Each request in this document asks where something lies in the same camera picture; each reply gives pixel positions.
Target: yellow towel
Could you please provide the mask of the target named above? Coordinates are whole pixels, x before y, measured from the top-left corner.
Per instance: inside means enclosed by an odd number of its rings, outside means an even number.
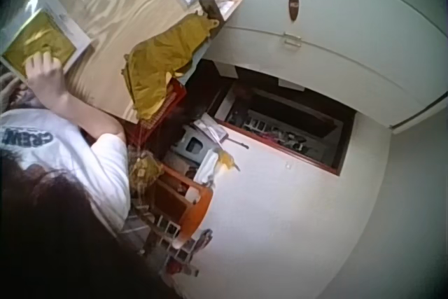
[[[151,118],[162,106],[169,79],[183,75],[193,53],[218,25],[219,21],[209,20],[205,15],[189,14],[125,55],[122,74],[139,119]]]

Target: yellow cloth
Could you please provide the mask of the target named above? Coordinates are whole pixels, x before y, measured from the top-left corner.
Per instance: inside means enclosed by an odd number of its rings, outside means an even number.
[[[193,53],[217,27],[219,21],[205,15],[189,14],[167,31],[136,45],[125,55],[122,70],[139,119],[150,119],[162,106],[171,77],[182,69]]]
[[[47,13],[39,12],[23,27],[3,57],[26,77],[25,61],[34,53],[50,51],[65,65],[75,50],[53,19]]]

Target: white wall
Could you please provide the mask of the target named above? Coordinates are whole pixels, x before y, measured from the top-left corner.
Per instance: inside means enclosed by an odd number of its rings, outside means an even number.
[[[382,183],[390,130],[358,114],[340,177],[236,132],[241,172],[217,179],[202,224],[213,240],[176,276],[194,299],[315,298],[360,237]]]
[[[392,136],[365,231],[319,299],[442,298],[435,290],[447,271],[447,156],[446,110]]]

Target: wood grain surface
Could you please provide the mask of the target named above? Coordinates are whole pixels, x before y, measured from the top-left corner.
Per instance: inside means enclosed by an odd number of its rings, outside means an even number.
[[[162,33],[200,9],[184,0],[60,0],[92,39],[91,48],[67,74],[70,91],[105,112],[136,123],[121,75],[124,55],[139,42]],[[10,0],[10,5],[23,4]]]

